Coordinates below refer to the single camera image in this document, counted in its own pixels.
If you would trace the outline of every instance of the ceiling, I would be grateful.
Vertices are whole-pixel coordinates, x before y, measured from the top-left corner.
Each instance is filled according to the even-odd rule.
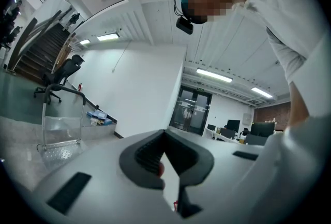
[[[289,88],[256,14],[238,8],[215,22],[194,25],[192,35],[176,28],[172,0],[98,0],[110,7],[76,30],[76,43],[118,32],[119,41],[171,43],[187,47],[182,83],[260,107],[289,101]],[[224,83],[196,73],[204,68],[233,78]],[[271,100],[252,92],[258,87]]]

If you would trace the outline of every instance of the glass door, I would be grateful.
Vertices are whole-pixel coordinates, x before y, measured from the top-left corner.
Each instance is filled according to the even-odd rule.
[[[208,112],[208,96],[197,94],[195,99],[195,106],[192,113],[192,118],[188,131],[196,134],[203,133],[205,121],[207,119]]]
[[[170,125],[202,135],[211,98],[211,94],[182,86]]]
[[[182,90],[179,93],[174,113],[172,115],[171,125],[181,130],[188,130],[191,122],[192,112],[194,110],[193,92]]]

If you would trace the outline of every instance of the chair backrest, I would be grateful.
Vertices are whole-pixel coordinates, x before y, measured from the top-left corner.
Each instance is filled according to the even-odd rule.
[[[234,136],[236,135],[236,131],[230,130],[230,129],[221,128],[221,135],[227,137],[228,139],[234,138]]]
[[[260,137],[260,136],[255,136],[252,134],[248,134],[246,136],[246,139],[244,141],[244,144],[248,144],[248,145],[260,145],[260,146],[264,146],[265,142],[267,141],[268,138],[266,137]]]
[[[67,78],[70,75],[74,74],[80,68],[81,67],[76,65],[72,59],[70,58],[66,59],[63,62],[63,64],[54,73],[53,83],[59,84],[62,79]]]

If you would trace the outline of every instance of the fluorescent light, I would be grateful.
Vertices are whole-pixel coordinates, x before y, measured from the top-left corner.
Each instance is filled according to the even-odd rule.
[[[262,94],[263,96],[267,97],[267,98],[272,98],[272,96],[258,88],[253,88],[252,91],[256,92],[256,93],[259,93],[259,94]]]
[[[222,81],[232,82],[232,79],[231,78],[224,77],[222,75],[215,74],[215,73],[212,73],[212,72],[203,70],[203,69],[197,69],[197,73],[204,74],[204,75],[207,75],[207,76],[210,76],[210,77],[213,77],[213,78],[222,80]]]
[[[104,35],[104,36],[98,36],[99,41],[105,41],[105,40],[117,39],[117,38],[119,38],[119,35],[117,33],[112,33],[112,34]]]
[[[80,44],[88,44],[89,43],[89,40],[88,39],[85,39],[83,41],[80,42]]]

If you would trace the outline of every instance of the office desk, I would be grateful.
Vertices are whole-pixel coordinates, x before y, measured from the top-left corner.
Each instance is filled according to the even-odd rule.
[[[225,142],[231,142],[231,143],[235,143],[235,144],[239,144],[239,145],[243,145],[241,143],[239,143],[239,141],[236,141],[234,139],[228,139],[227,137],[223,136],[223,135],[220,135],[220,134],[217,134],[216,132],[208,129],[208,128],[205,128],[205,130],[211,134],[213,137],[215,137],[214,140],[217,140],[217,138],[221,139],[221,140],[224,140]]]

